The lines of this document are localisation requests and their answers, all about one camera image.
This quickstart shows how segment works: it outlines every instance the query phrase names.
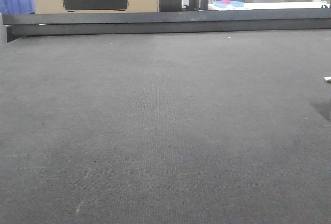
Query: pink object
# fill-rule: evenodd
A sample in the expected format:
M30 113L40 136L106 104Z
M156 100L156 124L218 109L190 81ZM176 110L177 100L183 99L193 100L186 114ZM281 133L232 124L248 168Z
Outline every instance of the pink object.
M229 4L231 2L231 0L222 0L223 4Z

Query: white desk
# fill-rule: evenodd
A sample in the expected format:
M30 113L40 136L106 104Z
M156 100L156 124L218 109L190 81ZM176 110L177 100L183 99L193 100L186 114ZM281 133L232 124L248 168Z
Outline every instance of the white desk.
M319 2L284 2L284 3L245 3L243 7L220 8L214 4L209 4L209 10L246 10L246 9L286 9L286 8L321 8L330 4Z

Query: blue bin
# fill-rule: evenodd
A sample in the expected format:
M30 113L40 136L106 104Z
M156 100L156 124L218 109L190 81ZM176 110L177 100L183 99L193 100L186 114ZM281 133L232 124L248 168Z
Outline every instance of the blue bin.
M0 0L0 13L25 14L35 11L33 0Z

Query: cardboard box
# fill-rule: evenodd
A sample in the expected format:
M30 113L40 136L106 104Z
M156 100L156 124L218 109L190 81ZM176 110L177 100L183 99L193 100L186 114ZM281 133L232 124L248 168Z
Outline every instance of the cardboard box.
M158 12L159 0L120 0L104 4L104 0L35 0L36 13L116 13Z

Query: white table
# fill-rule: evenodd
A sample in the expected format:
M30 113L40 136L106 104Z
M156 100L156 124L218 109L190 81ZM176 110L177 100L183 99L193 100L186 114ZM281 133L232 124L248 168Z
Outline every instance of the white table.
M209 4L209 10L245 10L245 9L286 9L286 8L321 8L330 4L319 2L284 2L284 3L245 3L243 7L220 8L214 4Z

